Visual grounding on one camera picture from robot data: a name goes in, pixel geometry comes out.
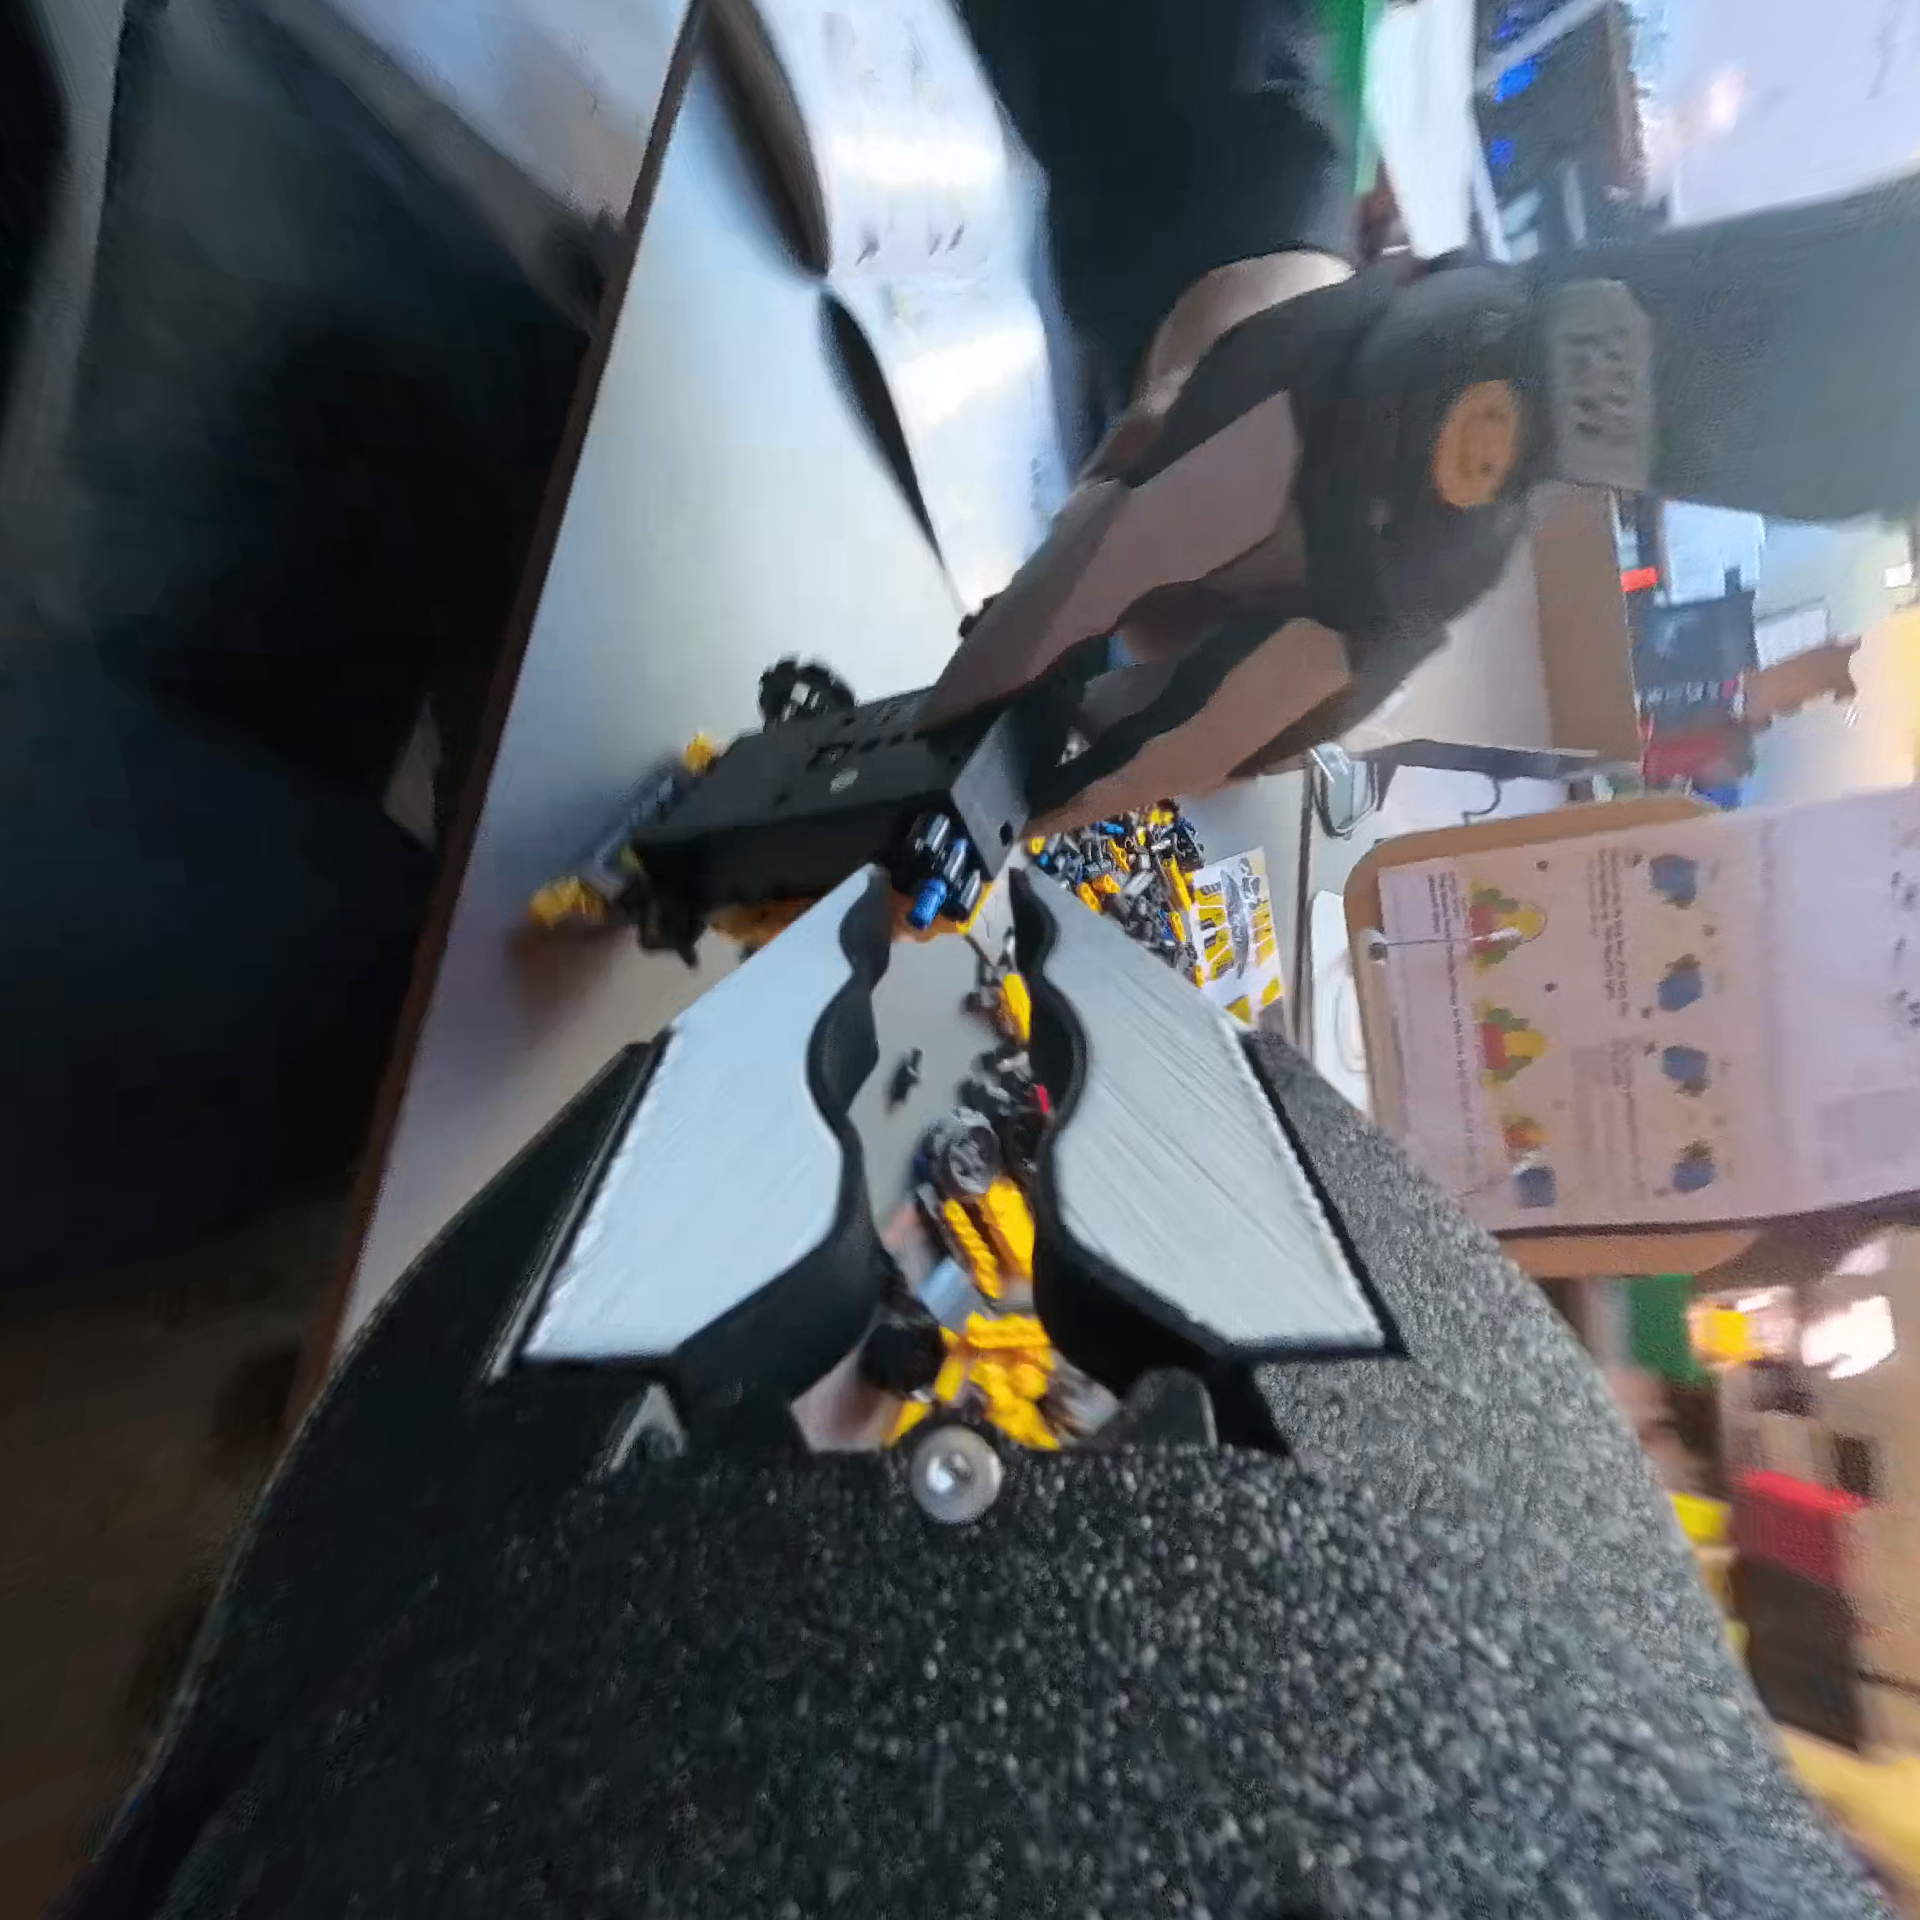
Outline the person's left hand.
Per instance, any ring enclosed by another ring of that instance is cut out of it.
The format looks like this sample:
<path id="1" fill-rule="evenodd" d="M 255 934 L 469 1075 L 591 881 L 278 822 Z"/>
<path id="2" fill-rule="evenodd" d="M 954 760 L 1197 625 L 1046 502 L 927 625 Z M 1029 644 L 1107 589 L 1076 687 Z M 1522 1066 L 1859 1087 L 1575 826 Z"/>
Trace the person's left hand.
<path id="1" fill-rule="evenodd" d="M 1153 334 L 1145 349 L 1139 356 L 1126 406 L 1076 470 L 1076 489 L 1126 475 L 1126 465 L 1161 437 L 1164 416 L 1180 401 L 1201 358 L 1227 334 L 1234 334 L 1267 307 L 1338 287 L 1352 274 L 1357 267 L 1342 255 L 1279 251 L 1257 259 L 1234 259 L 1188 286 Z"/>

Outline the pile of loose toy bricks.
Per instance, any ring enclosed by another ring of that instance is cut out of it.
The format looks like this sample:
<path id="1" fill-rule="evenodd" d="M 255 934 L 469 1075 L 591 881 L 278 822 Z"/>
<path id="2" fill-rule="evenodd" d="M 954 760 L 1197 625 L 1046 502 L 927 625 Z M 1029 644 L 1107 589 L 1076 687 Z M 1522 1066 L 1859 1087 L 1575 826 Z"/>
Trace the pile of loose toy bricks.
<path id="1" fill-rule="evenodd" d="M 888 1284 L 878 1325 L 851 1359 L 842 1439 L 894 1452 L 919 1429 L 956 1420 L 1029 1452 L 1066 1452 L 1118 1422 L 1123 1445 L 1164 1437 L 1282 1457 L 1257 1365 L 1076 1370 L 1053 1345 L 1031 1297 L 1031 1184 L 1048 1100 L 1029 1061 L 1031 1001 L 1016 920 L 989 890 L 966 930 L 932 936 L 972 946 L 966 1008 L 994 1041 L 912 1144 L 906 1207 L 883 1225 L 883 1252 L 906 1273 Z"/>

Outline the grey desk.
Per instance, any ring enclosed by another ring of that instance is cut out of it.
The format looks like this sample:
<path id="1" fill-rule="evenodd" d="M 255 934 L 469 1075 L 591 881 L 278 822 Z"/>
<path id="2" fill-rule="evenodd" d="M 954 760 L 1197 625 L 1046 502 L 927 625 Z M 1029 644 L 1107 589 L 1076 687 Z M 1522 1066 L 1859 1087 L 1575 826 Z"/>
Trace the grey desk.
<path id="1" fill-rule="evenodd" d="M 682 965 L 628 934 L 542 936 L 534 884 L 644 760 L 743 728 L 773 660 L 827 660 L 871 696 L 929 682 L 954 643 L 942 564 L 856 416 L 698 15 L 664 76 L 674 111 L 639 171 L 444 839 L 301 1410 L 476 1189 L 728 972 L 714 946 Z"/>

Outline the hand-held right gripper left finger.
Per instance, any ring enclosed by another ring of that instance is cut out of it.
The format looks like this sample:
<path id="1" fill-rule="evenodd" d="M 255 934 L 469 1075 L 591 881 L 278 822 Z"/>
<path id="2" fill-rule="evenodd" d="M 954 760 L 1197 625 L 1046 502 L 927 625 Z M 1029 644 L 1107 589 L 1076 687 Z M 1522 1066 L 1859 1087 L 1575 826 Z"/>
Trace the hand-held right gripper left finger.
<path id="1" fill-rule="evenodd" d="M 894 894 L 856 871 L 696 1001 L 571 1184 L 496 1370 L 661 1382 L 682 1420 L 790 1410 L 868 1334 L 883 1252 L 856 1093 Z"/>

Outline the yellow sticker sheet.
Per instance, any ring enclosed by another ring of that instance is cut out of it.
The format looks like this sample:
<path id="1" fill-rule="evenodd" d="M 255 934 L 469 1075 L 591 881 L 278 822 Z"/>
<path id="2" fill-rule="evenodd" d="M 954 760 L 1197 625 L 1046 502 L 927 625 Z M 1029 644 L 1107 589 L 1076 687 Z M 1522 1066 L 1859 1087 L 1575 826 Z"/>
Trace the yellow sticker sheet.
<path id="1" fill-rule="evenodd" d="M 1192 983 L 1236 1022 L 1262 1027 L 1282 1008 L 1282 941 L 1262 851 L 1236 851 L 1183 878 Z"/>

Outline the person's left forearm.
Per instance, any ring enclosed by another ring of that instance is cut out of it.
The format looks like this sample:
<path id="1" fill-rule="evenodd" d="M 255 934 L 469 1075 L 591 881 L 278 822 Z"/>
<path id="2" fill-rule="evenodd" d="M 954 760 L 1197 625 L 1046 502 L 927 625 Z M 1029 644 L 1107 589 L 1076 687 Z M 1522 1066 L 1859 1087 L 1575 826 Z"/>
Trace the person's left forearm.
<path id="1" fill-rule="evenodd" d="M 1100 403 L 1205 274 L 1357 262 L 1352 120 L 1308 0 L 972 0 L 960 26 L 1046 173 L 1048 262 Z"/>

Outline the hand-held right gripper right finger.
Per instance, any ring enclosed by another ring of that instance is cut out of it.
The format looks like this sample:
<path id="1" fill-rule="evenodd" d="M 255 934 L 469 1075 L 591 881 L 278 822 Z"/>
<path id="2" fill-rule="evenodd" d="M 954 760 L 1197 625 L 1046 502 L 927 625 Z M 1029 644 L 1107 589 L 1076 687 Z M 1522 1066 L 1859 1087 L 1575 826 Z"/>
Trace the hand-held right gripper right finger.
<path id="1" fill-rule="evenodd" d="M 1076 1370 L 1394 1350 L 1246 1034 L 1038 871 L 1010 878 L 1038 1152 L 1031 1297 Z"/>

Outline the building instruction booklet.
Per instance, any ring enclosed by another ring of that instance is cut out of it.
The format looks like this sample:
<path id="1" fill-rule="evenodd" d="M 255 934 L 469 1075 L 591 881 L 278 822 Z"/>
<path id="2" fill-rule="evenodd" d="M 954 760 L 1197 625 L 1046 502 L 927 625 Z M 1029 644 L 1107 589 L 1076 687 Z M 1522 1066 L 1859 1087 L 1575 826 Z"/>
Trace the building instruction booklet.
<path id="1" fill-rule="evenodd" d="M 954 3 L 732 0 L 711 15 L 972 612 L 1068 493 L 1038 299 L 1041 181 Z"/>

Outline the person's legs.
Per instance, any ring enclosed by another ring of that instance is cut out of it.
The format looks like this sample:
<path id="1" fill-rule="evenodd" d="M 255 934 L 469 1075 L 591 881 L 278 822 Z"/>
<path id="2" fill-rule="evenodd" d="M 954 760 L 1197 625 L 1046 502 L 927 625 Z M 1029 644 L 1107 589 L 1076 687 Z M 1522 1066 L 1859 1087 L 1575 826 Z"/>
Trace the person's legs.
<path id="1" fill-rule="evenodd" d="M 6 3 L 6 1307 L 357 1173 L 704 3 Z"/>

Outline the yellow toy brick vehicle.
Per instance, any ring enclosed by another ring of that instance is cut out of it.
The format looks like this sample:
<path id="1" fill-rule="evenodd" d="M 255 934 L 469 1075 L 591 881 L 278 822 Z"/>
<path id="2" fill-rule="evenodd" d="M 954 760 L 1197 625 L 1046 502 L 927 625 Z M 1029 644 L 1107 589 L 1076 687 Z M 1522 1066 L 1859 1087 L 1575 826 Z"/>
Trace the yellow toy brick vehicle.
<path id="1" fill-rule="evenodd" d="M 1053 665 L 1003 704 L 929 725 L 929 693 L 851 704 L 822 662 L 780 660 L 759 675 L 759 728 L 659 760 L 613 831 L 527 902 L 527 920 L 624 927 L 642 950 L 696 964 L 706 934 L 766 946 L 877 870 L 912 936 L 966 930 L 1068 754 L 1087 680 L 1088 665 Z"/>

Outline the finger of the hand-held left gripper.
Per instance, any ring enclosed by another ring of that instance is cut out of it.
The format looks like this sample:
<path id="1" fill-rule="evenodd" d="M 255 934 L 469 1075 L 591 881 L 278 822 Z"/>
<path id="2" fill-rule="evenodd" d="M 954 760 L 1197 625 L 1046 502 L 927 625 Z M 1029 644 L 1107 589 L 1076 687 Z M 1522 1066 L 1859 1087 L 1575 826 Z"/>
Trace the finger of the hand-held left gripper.
<path id="1" fill-rule="evenodd" d="M 1300 444 L 1192 444 L 1145 477 L 1076 489 L 960 633 L 927 725 L 1068 736 L 1096 675 L 1171 662 L 1236 619 L 1308 619 L 1300 470 Z"/>
<path id="2" fill-rule="evenodd" d="M 1347 643 L 1310 619 L 1236 619 L 1171 662 L 1115 665 L 1068 710 L 1076 754 L 1031 778 L 1029 826 L 1205 799 L 1347 687 Z"/>

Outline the printed instruction sign sheet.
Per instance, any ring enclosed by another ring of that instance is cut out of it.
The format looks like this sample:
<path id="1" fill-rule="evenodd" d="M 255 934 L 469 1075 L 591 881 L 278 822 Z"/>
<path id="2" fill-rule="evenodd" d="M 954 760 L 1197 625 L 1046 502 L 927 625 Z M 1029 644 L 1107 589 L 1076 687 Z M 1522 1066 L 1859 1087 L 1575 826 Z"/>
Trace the printed instruction sign sheet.
<path id="1" fill-rule="evenodd" d="M 1487 1232 L 1914 1216 L 1920 792 L 1601 803 L 1384 839 L 1346 884 L 1376 1127 Z"/>

